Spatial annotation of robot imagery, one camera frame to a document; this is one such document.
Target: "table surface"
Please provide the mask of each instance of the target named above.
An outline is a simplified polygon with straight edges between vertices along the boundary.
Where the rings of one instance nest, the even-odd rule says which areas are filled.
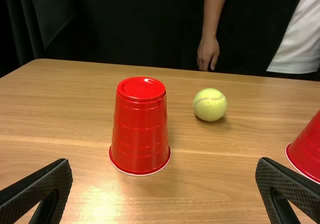
[[[116,87],[132,76],[161,80],[168,96],[172,158],[145,177],[120,173],[108,158]],[[208,87],[228,100],[226,117],[213,123],[192,112],[195,94]],[[74,178],[61,223],[269,223],[257,162],[267,156],[290,167],[284,148],[318,110],[319,89],[311,81],[36,60],[0,79],[0,189],[67,158]]]

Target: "upside-down cup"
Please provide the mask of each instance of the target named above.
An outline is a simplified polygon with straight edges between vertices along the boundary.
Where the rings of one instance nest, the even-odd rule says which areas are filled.
[[[130,175],[162,170],[171,156],[165,86],[152,78],[129,78],[119,83],[115,98],[111,163]]]
[[[320,184],[320,110],[285,150],[294,168]]]

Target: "yellow tennis ball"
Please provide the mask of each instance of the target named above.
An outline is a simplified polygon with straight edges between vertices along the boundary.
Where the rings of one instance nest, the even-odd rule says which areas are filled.
[[[227,99],[216,89],[199,91],[193,101],[195,115],[201,120],[215,121],[223,117],[227,107]]]

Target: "cup rim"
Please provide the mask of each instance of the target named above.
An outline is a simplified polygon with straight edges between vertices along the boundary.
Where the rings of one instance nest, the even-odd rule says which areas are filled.
[[[122,173],[124,173],[124,174],[127,174],[127,175],[132,175],[132,176],[148,176],[148,175],[152,175],[152,174],[155,174],[155,173],[161,171],[162,169],[164,169],[164,168],[168,165],[168,163],[169,163],[169,161],[170,161],[170,159],[171,159],[171,149],[170,149],[170,146],[168,146],[168,148],[169,148],[169,149],[168,149],[168,150],[169,150],[169,152],[168,152],[168,158],[166,159],[166,161],[164,162],[164,164],[162,164],[160,167],[158,167],[158,168],[156,168],[156,169],[154,169],[154,170],[152,170],[152,171],[145,171],[145,172],[142,172],[142,173],[137,173],[137,172],[128,171],[128,170],[125,170],[125,169],[121,168],[120,166],[118,166],[118,165],[114,162],[114,160],[113,160],[113,158],[112,158],[111,146],[110,146],[110,148],[109,148],[109,152],[108,152],[108,153],[109,153],[109,160],[110,160],[112,166],[113,166],[115,169],[117,169],[118,171],[120,171],[120,172],[122,172]]]
[[[289,146],[292,145],[292,143],[289,143],[286,147],[285,147],[285,156],[287,157],[287,160],[289,161],[289,163],[300,173],[302,174],[304,177],[308,178],[309,180],[314,181],[315,183],[320,185],[320,179],[317,177],[314,177],[312,175],[310,175],[308,172],[306,172],[305,170],[302,170],[295,162],[294,160],[292,160],[292,158],[290,157],[289,154]]]

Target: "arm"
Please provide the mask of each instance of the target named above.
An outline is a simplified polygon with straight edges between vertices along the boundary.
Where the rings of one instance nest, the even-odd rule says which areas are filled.
[[[198,48],[199,69],[207,71],[208,66],[214,70],[219,55],[219,44],[216,39],[220,14],[226,0],[204,0],[202,38]]]

